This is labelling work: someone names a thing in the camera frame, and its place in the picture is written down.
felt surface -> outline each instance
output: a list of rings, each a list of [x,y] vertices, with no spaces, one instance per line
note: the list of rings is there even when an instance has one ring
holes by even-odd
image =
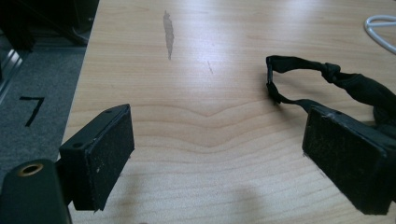
[[[84,54],[85,49],[35,49],[24,60],[0,104],[0,184],[22,162],[57,160]],[[44,101],[38,106],[38,100],[21,97]]]

white cable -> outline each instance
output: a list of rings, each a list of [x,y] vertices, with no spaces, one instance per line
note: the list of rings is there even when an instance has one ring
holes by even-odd
[[[374,27],[388,27],[388,26],[396,26],[396,17],[388,16],[388,15],[376,15],[367,19],[366,22],[364,23],[364,29],[373,40],[375,40],[379,45],[381,45],[385,49],[396,54],[396,47],[392,46],[388,41],[386,41],[384,38],[382,38],[373,30]]]

black padded block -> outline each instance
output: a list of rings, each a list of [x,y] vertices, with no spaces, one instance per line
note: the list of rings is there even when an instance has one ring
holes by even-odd
[[[61,161],[77,210],[103,210],[134,150],[131,108],[110,108],[65,142]]]
[[[396,195],[396,140],[325,106],[313,106],[304,153],[357,209],[385,215]]]

black strap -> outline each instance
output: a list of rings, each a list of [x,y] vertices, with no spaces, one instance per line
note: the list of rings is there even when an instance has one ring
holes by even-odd
[[[311,62],[297,57],[270,56],[266,58],[268,68],[267,88],[269,95],[278,104],[293,104],[301,106],[306,112],[312,105],[321,105],[312,100],[292,101],[281,95],[273,82],[273,71],[285,73],[295,69],[311,69],[321,72],[329,83],[333,83],[346,92],[356,101],[372,105],[375,110],[375,122],[378,130],[396,138],[396,95],[377,81],[362,74],[341,73],[341,67],[332,63]]]

wood grain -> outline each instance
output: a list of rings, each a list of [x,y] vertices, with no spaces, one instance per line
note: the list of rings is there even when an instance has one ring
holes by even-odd
[[[136,150],[105,211],[71,205],[74,223],[394,223],[394,204],[387,216],[363,215],[303,155],[306,114],[273,105],[265,57],[337,63],[396,91],[395,55],[363,29],[395,9],[389,0],[102,0],[64,139],[130,104]],[[318,73],[275,80],[291,99],[373,120]]]

